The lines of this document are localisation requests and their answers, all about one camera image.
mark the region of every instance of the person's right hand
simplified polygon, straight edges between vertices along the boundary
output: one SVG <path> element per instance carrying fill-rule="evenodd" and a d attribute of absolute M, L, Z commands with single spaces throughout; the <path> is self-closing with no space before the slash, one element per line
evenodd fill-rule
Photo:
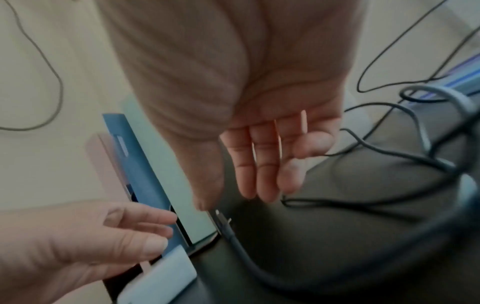
<path fill-rule="evenodd" d="M 242 195 L 267 202 L 298 190 L 303 160 L 334 144 L 366 1 L 98 4 L 136 96 L 175 152 L 198 209 L 211 208 L 223 189 L 219 136 Z"/>

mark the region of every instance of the cable connector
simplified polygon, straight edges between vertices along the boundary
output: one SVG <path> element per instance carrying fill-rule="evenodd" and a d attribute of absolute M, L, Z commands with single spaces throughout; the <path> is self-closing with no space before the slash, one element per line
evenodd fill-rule
<path fill-rule="evenodd" d="M 216 222 L 219 223 L 218 229 L 220 230 L 220 233 L 224 238 L 230 241 L 232 237 L 235 237 L 235 232 L 233 231 L 232 227 L 230 227 L 230 222 L 232 219 L 227 219 L 219 210 L 215 210 L 215 215 L 217 218 Z"/>

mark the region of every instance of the black table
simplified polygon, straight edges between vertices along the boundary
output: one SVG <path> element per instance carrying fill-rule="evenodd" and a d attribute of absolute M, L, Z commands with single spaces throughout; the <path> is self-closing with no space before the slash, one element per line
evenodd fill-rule
<path fill-rule="evenodd" d="M 450 104 L 420 105 L 414 110 L 436 138 L 459 116 Z M 394 112 L 369 140 L 372 143 L 419 151 L 410 118 Z M 461 157 L 457 140 L 440 156 Z M 297 197 L 369 200 L 405 193 L 440 178 L 441 172 L 360 148 L 331 158 L 311 170 Z M 480 170 L 472 176 L 479 180 Z M 376 249 L 395 242 L 412 229 L 408 220 L 331 208 L 289 209 L 280 202 L 243 201 L 236 191 L 231 164 L 228 185 L 219 209 L 232 218 L 238 238 L 262 268 L 284 276 L 316 277 L 360 261 Z M 384 208 L 417 217 L 431 216 L 451 206 L 456 185 L 408 204 Z M 243 267 L 229 244 L 220 239 L 194 256 L 198 279 L 174 304 L 186 303 L 300 303 L 260 285 Z M 345 295 L 313 302 L 471 303 L 480 301 L 480 234 L 460 239 L 428 260 L 385 282 Z"/>

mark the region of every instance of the skin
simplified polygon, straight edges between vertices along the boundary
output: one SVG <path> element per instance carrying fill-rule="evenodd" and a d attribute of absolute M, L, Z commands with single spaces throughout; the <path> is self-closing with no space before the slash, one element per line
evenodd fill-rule
<path fill-rule="evenodd" d="M 334 144 L 366 1 L 98 0 L 98 6 L 197 209 L 212 208 L 223 190 L 221 142 L 242 195 L 265 202 L 297 191 L 305 159 Z M 151 260 L 167 246 L 166 225 L 176 219 L 137 203 L 98 201 L 0 212 L 0 302 L 52 303 Z"/>

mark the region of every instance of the white charger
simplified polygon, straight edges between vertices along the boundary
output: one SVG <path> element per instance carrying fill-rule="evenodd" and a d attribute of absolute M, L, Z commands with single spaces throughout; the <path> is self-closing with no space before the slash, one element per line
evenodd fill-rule
<path fill-rule="evenodd" d="M 151 271 L 139 275 L 120 293 L 117 304 L 168 304 L 195 278 L 195 270 L 182 246 L 162 257 Z"/>

